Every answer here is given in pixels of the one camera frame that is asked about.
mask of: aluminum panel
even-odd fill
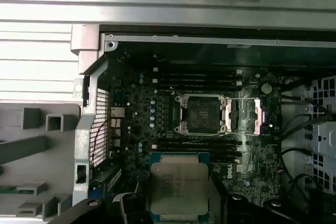
[[[71,24],[0,22],[0,102],[77,103]]]
[[[56,23],[336,29],[333,0],[0,0],[0,19]]]

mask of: green circuit board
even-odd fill
[[[241,90],[223,89],[219,93],[232,99],[232,133],[220,136],[219,140],[224,146],[219,148],[223,153],[229,150],[234,155],[221,159],[224,155],[222,152],[210,152],[210,174],[220,177],[230,193],[246,195],[251,202],[262,206],[265,200],[274,198],[279,189],[277,181],[275,191],[273,184],[279,166],[274,137],[281,131],[280,74],[266,68],[239,70],[242,75]],[[178,134],[174,131],[181,122],[181,104],[176,101],[176,97],[185,93],[174,89],[159,90],[151,71],[129,68],[125,73],[127,74],[122,75],[120,85],[115,87],[112,99],[112,106],[125,107],[123,137],[115,157],[121,160],[124,175],[129,178],[124,183],[134,186],[143,174],[149,172],[150,152],[155,151],[153,147],[158,144],[158,139],[188,142],[199,140],[203,136]],[[261,86],[265,83],[272,86],[270,93],[261,91]],[[214,95],[218,91],[206,93]],[[263,111],[263,125],[259,135],[254,135],[256,98]],[[196,108],[202,105],[201,101],[195,104]],[[221,145],[219,140],[214,139],[214,145]],[[111,146],[115,146],[115,139],[111,139]]]

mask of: capacitor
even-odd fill
[[[244,180],[244,186],[249,187],[251,185],[250,181]]]
[[[264,83],[262,86],[261,86],[261,91],[262,93],[264,94],[271,94],[272,93],[272,86],[269,84],[269,83]]]

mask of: screw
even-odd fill
[[[76,92],[81,92],[83,90],[83,86],[81,85],[81,84],[77,84],[76,86],[75,86],[75,91]]]
[[[90,201],[90,202],[89,202],[89,206],[90,206],[90,207],[94,207],[94,206],[96,206],[96,205],[98,205],[98,202],[96,202],[96,201]]]

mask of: metal bracket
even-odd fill
[[[99,33],[99,25],[73,25],[71,30],[71,52],[78,56],[79,74],[88,75],[91,66],[104,55],[118,47],[118,42],[105,43],[105,34]]]

